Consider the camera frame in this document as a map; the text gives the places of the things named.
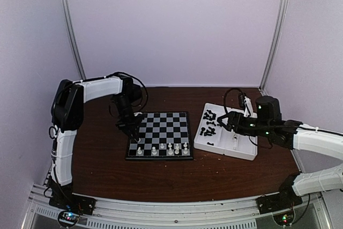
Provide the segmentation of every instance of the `white tray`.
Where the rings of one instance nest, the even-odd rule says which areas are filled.
[[[220,126],[214,126],[212,124],[207,125],[206,122],[209,120],[203,119],[204,114],[206,110],[211,110],[213,113],[215,113],[216,119],[213,120],[212,122],[217,122],[217,118],[219,116],[222,116],[225,114],[224,107],[223,106],[218,106],[210,103],[206,103],[202,115],[202,119],[200,121],[197,134],[194,139],[194,147],[199,150],[205,150],[205,151],[210,151],[218,154],[223,154],[226,156],[230,157],[235,157],[235,158],[242,158],[246,160],[254,160],[256,155],[257,155],[257,146],[253,145],[249,141],[248,136],[242,136],[239,134],[236,134],[234,132],[229,132],[225,130],[223,127]],[[236,111],[243,113],[243,110],[235,109],[235,108],[227,108],[227,110],[230,111]],[[210,127],[215,128],[215,135],[212,136],[201,136],[201,128],[205,127],[206,129]],[[257,138],[256,137],[250,137],[252,142],[256,144]]]

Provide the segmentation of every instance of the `black chessboard square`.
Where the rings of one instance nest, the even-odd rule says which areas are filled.
[[[139,127],[140,142],[128,142],[126,160],[192,160],[193,142],[191,139],[189,119],[187,112],[159,112],[144,113],[143,122]],[[183,153],[183,144],[188,142],[189,152]],[[170,143],[173,155],[168,154]],[[175,144],[179,144],[179,153],[175,153]]]

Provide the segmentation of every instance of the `brown tabletop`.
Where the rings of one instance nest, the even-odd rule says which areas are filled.
[[[224,88],[149,88],[149,112],[188,111],[192,138],[205,103],[222,105]],[[245,88],[252,103],[260,96]],[[227,106],[239,108],[236,92]],[[297,166],[290,150],[259,147],[254,161],[194,149],[192,161],[126,161],[127,136],[108,113],[109,97],[85,104],[84,123],[74,144],[74,192],[145,202],[228,200],[278,191]],[[265,139],[258,144],[267,146]]]

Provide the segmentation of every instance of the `white pawn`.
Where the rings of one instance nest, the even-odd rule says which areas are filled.
[[[174,152],[173,152],[173,150],[172,150],[172,147],[169,147],[169,150],[168,150],[168,154],[169,155],[172,155]]]
[[[156,147],[152,147],[152,152],[151,152],[153,155],[156,155],[157,154],[157,151],[156,151]]]

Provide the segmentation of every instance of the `white panel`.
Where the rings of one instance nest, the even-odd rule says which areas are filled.
[[[50,164],[57,87],[78,74],[61,0],[0,0],[0,23],[0,227],[19,228]]]
[[[289,0],[277,56],[267,84],[285,119],[343,131],[343,0]],[[340,160],[298,152],[306,172]],[[334,228],[341,228],[340,191],[324,194]]]
[[[69,0],[88,77],[147,85],[257,86],[279,0]]]

